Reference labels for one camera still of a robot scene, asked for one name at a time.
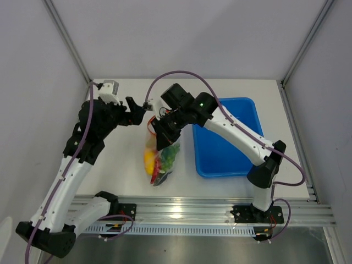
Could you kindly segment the green grape bunch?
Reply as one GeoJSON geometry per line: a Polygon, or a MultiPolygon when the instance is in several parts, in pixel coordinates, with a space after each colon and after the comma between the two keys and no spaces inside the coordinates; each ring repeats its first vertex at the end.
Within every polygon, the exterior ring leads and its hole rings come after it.
{"type": "Polygon", "coordinates": [[[160,155],[161,169],[163,171],[169,171],[173,167],[176,155],[180,150],[180,143],[175,143],[174,145],[164,148],[160,155]]]}

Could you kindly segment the red chili pepper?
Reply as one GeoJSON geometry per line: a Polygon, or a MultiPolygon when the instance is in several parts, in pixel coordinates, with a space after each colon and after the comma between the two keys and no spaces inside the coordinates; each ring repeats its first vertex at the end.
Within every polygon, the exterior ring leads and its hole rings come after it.
{"type": "Polygon", "coordinates": [[[154,165],[154,169],[153,169],[153,173],[152,173],[152,177],[151,177],[151,181],[150,183],[153,185],[153,186],[156,186],[160,179],[161,179],[161,161],[159,158],[157,158],[155,160],[155,165],[154,165]]]}

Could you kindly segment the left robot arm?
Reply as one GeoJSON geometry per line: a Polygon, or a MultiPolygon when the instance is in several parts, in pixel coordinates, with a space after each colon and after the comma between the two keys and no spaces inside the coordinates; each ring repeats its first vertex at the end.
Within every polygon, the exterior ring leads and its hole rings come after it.
{"type": "Polygon", "coordinates": [[[62,259],[71,251],[77,237],[97,220],[133,221],[133,217],[121,213],[118,196],[106,191],[99,191],[83,209],[68,215],[78,187],[105,147],[105,138],[118,126],[141,124],[145,109],[132,97],[126,101],[126,106],[106,103],[102,98],[82,104],[48,194],[32,218],[19,222],[16,227],[15,232],[28,247],[62,259]]]}

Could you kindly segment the orange yellow bell pepper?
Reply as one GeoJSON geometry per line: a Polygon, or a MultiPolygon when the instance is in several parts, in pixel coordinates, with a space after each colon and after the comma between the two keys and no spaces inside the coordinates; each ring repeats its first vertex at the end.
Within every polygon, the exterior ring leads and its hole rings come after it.
{"type": "Polygon", "coordinates": [[[152,175],[155,168],[156,151],[146,148],[144,150],[144,168],[148,175],[152,175]]]}

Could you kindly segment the clear zip top bag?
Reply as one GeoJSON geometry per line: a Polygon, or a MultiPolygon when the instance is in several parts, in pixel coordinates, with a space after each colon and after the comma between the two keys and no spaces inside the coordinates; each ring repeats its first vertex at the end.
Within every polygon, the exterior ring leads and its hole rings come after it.
{"type": "Polygon", "coordinates": [[[160,151],[157,150],[156,133],[151,125],[155,118],[153,116],[147,123],[144,149],[144,169],[146,174],[150,176],[150,184],[154,187],[163,184],[172,174],[175,160],[180,151],[180,140],[160,151]]]}

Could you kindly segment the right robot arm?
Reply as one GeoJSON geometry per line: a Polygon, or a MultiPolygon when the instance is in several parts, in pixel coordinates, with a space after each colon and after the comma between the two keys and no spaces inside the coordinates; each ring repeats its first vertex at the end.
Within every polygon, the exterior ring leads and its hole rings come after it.
{"type": "Polygon", "coordinates": [[[196,97],[178,83],[169,87],[157,101],[148,99],[146,106],[155,114],[152,121],[156,133],[156,148],[160,151],[175,143],[181,130],[189,125],[203,127],[241,151],[252,163],[247,179],[254,188],[251,215],[263,222],[271,215],[273,179],[279,171],[286,145],[272,142],[234,117],[219,99],[207,92],[196,97]]]}

